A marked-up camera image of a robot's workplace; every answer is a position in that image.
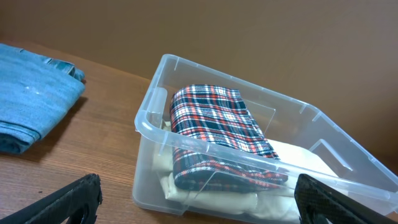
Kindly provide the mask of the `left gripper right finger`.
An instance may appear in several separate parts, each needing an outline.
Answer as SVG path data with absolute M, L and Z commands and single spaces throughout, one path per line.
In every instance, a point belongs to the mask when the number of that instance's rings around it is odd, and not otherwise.
M 301 224 L 397 224 L 307 174 L 299 175 L 294 198 Z

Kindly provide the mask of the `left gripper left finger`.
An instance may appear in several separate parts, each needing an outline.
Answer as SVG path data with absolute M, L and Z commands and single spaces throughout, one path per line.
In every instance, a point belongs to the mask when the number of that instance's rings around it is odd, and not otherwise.
M 102 204 L 100 177 L 88 174 L 1 219 L 1 224 L 95 224 Z

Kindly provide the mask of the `cream cloth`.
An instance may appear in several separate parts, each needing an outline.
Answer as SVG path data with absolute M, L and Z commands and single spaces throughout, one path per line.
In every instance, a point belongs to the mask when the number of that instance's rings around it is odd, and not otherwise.
M 172 180 L 172 148 L 156 146 L 153 150 L 152 178 L 155 189 L 149 194 L 154 209 L 183 213 L 187 207 L 229 216 L 243 216 L 276 222 L 299 222 L 299 210 L 293 187 L 297 178 L 290 178 L 281 189 L 237 193 L 227 191 L 189 191 L 177 188 Z

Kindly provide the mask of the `red plaid shirt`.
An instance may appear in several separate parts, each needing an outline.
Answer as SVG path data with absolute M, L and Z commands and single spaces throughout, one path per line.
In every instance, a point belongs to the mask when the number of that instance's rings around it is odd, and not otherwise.
M 174 133 L 217 144 L 231 156 L 245 154 L 278 160 L 279 156 L 248 110 L 239 90 L 216 85 L 189 85 L 170 102 Z M 248 193 L 277 189 L 287 175 L 187 149 L 173 150 L 174 184 L 182 190 Z

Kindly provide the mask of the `blue denim jeans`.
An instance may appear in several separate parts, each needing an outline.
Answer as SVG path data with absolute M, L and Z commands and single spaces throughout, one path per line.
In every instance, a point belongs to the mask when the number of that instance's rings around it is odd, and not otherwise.
M 85 90 L 70 62 L 1 44 L 1 151 L 22 154 L 65 117 Z

